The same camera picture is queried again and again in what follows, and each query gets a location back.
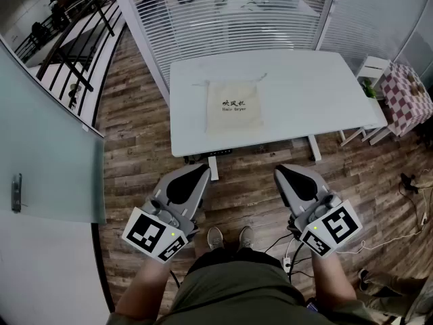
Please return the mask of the person's olive shirt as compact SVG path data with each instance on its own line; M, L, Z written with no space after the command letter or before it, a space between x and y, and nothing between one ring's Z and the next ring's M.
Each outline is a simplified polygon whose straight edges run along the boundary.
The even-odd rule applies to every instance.
M113 313L106 325L375 325L361 301L320 313L275 266L232 261L187 275L169 312L158 320Z

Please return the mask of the person's left forearm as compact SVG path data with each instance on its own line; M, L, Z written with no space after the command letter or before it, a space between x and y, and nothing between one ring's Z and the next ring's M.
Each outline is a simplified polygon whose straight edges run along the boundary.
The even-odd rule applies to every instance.
M170 263L145 259L117 302L115 313L139 321L156 320L169 276Z

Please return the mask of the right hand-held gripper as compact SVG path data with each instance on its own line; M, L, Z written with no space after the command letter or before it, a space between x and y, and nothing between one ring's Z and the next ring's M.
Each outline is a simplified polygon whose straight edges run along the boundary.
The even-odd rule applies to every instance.
M318 172L282 164L275 167L274 180L291 212L289 231L321 258L328 257L362 230L351 203L330 190Z

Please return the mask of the person's left grey shoe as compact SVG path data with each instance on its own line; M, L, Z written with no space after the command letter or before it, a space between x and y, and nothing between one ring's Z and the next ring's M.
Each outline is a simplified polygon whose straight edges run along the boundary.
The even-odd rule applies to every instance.
M209 229L207 233L207 243L212 251L218 248L224 248L224 238L219 228L212 227Z

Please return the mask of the small white stand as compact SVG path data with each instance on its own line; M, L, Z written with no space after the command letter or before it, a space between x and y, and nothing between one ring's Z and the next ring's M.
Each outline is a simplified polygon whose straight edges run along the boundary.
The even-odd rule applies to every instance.
M380 80L382 75L384 74L385 70L389 67L390 60L384 60L381 58L373 57L373 56L367 56L361 66L359 67L357 73L356 73L356 79L358 80L359 84L363 82L365 78L368 78L372 82L372 87L374 88L376 83ZM375 134L377 134L379 131L381 131L383 128L388 126L388 121L386 119L386 116L380 106L380 103L376 99L369 98L369 103L371 104L371 107L373 108L373 111L376 115L377 122L372 125L366 125L364 127L359 127L352 135L349 137L345 137L343 130L340 130L340 137L342 138L341 146L345 146L349 142L351 142L354 138L356 138L359 135L362 135L363 138L361 139L362 142L365 142L369 139L371 139Z

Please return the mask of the narrow white window blinds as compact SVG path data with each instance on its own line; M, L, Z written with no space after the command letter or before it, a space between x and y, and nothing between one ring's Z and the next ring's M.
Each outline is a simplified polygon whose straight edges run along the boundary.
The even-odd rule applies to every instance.
M355 72L367 56L394 60L428 0L336 0L320 44L339 53Z

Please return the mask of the black metal railing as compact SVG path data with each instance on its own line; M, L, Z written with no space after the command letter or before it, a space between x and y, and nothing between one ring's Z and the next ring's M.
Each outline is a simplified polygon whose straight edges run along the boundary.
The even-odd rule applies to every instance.
M91 118L123 24L116 0L77 0L35 23L14 52L63 106Z

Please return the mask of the small green plant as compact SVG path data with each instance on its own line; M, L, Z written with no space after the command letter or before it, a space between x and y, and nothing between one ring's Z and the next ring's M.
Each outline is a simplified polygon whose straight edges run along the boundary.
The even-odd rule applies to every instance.
M375 92L374 88L372 87L372 82L370 79L365 78L363 80L363 82L361 83L361 86L363 88L365 95L368 98L376 99L376 92Z

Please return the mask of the person's right forearm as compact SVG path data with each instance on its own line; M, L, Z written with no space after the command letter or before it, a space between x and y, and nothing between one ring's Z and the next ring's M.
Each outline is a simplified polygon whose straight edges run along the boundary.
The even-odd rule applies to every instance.
M326 258L312 252L311 257L316 298L321 307L333 308L357 300L355 290L335 252Z

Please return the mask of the red checkered tablecloth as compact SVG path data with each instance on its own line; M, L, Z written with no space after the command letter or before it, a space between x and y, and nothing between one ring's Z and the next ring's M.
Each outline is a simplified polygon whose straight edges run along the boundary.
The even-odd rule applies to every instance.
M433 116L433 101L412 67L391 62L380 89L392 113L388 127L395 135L403 136Z

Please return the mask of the wide white window blinds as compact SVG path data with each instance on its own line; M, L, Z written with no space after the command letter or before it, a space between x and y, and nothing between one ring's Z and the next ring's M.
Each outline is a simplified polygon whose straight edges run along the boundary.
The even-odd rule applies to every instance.
M316 48L331 0L133 0L165 83L173 62L257 49Z

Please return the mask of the beige hair dryer drawstring bag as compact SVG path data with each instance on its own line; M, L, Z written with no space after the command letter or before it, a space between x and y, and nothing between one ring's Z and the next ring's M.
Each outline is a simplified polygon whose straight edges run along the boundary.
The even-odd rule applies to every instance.
M203 87L206 92L206 133L216 135L261 128L264 122L258 84L266 76L195 83L195 87Z

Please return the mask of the person's right grey shoe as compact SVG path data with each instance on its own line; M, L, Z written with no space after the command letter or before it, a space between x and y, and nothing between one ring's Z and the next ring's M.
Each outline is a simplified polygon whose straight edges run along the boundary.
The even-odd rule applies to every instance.
M239 236L239 248L240 251L243 248L252 248L254 246L254 230L250 226L246 226L242 229Z

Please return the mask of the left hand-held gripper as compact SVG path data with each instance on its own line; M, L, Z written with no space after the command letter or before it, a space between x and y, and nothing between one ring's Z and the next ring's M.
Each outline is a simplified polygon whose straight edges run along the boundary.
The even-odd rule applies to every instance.
M170 261L199 231L197 210L210 183L210 167L186 165L164 175L151 196L135 207L122 239L161 263Z

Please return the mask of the person's black shorts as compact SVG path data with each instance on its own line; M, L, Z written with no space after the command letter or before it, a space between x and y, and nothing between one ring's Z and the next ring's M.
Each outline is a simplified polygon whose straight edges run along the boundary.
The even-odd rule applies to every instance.
M252 248L241 248L235 254L231 254L225 248L216 248L198 258L187 272L187 275L204 267L233 261L262 263L283 269L279 260L266 253L254 251Z

